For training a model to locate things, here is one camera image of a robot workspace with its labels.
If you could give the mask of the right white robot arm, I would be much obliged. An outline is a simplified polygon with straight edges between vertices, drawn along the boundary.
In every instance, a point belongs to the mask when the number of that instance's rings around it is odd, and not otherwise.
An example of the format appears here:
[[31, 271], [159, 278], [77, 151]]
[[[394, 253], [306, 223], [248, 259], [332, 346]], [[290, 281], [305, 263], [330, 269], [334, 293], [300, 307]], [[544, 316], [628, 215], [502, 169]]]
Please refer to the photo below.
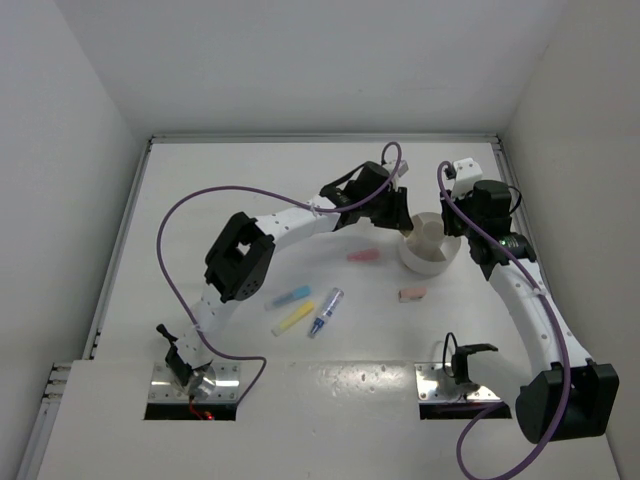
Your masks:
[[499, 295], [525, 346], [528, 366], [502, 357], [492, 343], [458, 346], [451, 359], [457, 384], [491, 389], [510, 409], [525, 438], [540, 442], [566, 394], [552, 440], [605, 433], [619, 378], [597, 363], [564, 322], [546, 290], [536, 254], [511, 229], [509, 186], [496, 180], [457, 180], [441, 196], [444, 231], [465, 236], [470, 256]]

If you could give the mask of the blue highlighter pen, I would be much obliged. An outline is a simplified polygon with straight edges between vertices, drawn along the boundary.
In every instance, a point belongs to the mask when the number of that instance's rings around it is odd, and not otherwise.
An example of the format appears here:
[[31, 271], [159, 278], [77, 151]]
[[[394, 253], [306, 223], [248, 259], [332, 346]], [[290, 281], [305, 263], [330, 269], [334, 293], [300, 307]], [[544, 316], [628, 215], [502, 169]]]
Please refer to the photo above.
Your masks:
[[275, 310], [298, 300], [304, 299], [310, 294], [311, 288], [308, 285], [300, 286], [268, 300], [265, 303], [264, 307], [266, 311]]

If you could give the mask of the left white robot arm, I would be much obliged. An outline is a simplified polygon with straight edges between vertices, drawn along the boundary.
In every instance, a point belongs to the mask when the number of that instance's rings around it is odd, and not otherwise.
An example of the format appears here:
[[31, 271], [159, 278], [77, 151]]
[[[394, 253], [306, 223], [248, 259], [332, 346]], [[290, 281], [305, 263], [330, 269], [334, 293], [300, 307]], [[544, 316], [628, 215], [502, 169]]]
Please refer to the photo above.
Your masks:
[[291, 201], [286, 210], [258, 217], [232, 215], [205, 256], [201, 298], [184, 307], [191, 331], [175, 337], [164, 326], [157, 328], [170, 342], [165, 363], [177, 384], [192, 385], [197, 370], [223, 355], [207, 334], [225, 327], [240, 303], [259, 291], [278, 252], [362, 218], [378, 228], [411, 232], [407, 190], [398, 184], [407, 169], [403, 160], [365, 162], [323, 186], [312, 199]]

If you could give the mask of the white round divided container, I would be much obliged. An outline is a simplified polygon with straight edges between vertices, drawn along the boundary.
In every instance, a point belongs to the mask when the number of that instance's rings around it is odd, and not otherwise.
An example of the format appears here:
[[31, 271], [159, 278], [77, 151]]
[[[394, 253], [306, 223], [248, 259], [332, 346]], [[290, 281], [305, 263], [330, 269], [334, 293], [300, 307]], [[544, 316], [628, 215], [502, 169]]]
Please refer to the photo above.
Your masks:
[[403, 264], [426, 277], [444, 273], [460, 251], [461, 239], [444, 233], [444, 223], [438, 213], [421, 212], [411, 220], [413, 231], [398, 244]]

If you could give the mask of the pink highlighter pen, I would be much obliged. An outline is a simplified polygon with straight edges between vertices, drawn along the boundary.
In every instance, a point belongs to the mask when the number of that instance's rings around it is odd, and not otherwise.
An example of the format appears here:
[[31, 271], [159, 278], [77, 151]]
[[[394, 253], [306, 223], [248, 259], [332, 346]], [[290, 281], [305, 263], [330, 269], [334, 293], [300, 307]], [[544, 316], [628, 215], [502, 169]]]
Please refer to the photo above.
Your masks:
[[347, 255], [347, 260], [349, 262], [367, 263], [377, 261], [380, 256], [381, 252], [378, 248], [370, 248], [349, 253]]

